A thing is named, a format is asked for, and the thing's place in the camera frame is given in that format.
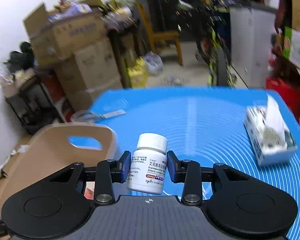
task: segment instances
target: bicycle wheel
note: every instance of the bicycle wheel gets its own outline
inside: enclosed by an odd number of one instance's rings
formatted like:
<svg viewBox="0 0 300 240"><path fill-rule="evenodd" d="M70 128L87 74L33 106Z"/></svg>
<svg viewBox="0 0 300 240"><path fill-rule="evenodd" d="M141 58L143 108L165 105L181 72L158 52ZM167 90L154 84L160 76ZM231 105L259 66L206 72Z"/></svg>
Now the bicycle wheel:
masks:
<svg viewBox="0 0 300 240"><path fill-rule="evenodd" d="M215 49L217 86L228 87L228 60L222 49Z"/></svg>

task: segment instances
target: chair seat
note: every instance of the chair seat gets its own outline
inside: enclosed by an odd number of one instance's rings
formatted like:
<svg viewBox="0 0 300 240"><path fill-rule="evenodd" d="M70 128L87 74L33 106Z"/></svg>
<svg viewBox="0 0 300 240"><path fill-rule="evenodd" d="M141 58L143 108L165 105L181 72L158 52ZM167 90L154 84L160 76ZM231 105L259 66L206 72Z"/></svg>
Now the chair seat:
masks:
<svg viewBox="0 0 300 240"><path fill-rule="evenodd" d="M168 31L168 32L157 32L153 34L153 39L155 41L159 40L173 40L179 37L179 33L177 31Z"/></svg>

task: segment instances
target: pill bottle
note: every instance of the pill bottle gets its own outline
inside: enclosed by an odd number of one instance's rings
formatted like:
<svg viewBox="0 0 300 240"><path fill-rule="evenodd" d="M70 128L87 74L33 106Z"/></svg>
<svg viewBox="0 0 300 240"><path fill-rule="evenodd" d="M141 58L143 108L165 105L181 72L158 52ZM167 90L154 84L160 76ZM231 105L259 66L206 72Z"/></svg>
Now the pill bottle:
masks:
<svg viewBox="0 0 300 240"><path fill-rule="evenodd" d="M161 195L167 168L167 142L162 135L143 133L131 160L127 189Z"/></svg>

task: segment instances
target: white bottle cap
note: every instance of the white bottle cap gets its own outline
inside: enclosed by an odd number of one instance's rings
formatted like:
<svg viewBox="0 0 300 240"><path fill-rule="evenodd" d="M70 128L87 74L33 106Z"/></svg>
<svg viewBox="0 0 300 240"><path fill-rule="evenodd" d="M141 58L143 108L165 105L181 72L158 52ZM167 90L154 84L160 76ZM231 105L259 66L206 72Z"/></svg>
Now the white bottle cap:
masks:
<svg viewBox="0 0 300 240"><path fill-rule="evenodd" d="M164 136L155 133L143 133L139 136L137 149L156 149L162 154L167 152L168 140Z"/></svg>

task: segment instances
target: blue tabletop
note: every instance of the blue tabletop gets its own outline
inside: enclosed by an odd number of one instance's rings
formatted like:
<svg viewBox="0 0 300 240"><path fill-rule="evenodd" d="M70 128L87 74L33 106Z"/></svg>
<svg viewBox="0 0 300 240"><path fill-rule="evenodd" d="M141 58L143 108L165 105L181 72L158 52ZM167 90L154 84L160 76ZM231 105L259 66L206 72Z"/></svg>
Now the blue tabletop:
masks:
<svg viewBox="0 0 300 240"><path fill-rule="evenodd" d="M288 165L259 168L243 120L247 106L267 104L267 94L278 102L298 150ZM97 114L127 112L100 122L117 133L121 152L133 153L141 133L158 133L168 139L168 150L180 160L191 159L206 167L226 163L288 192L298 203L298 216L287 237L300 239L300 127L275 91L210 87L114 90L102 94L90 109ZM182 187L166 174L165 195L180 197ZM202 192L204 198L211 197L210 183L202 184Z"/></svg>

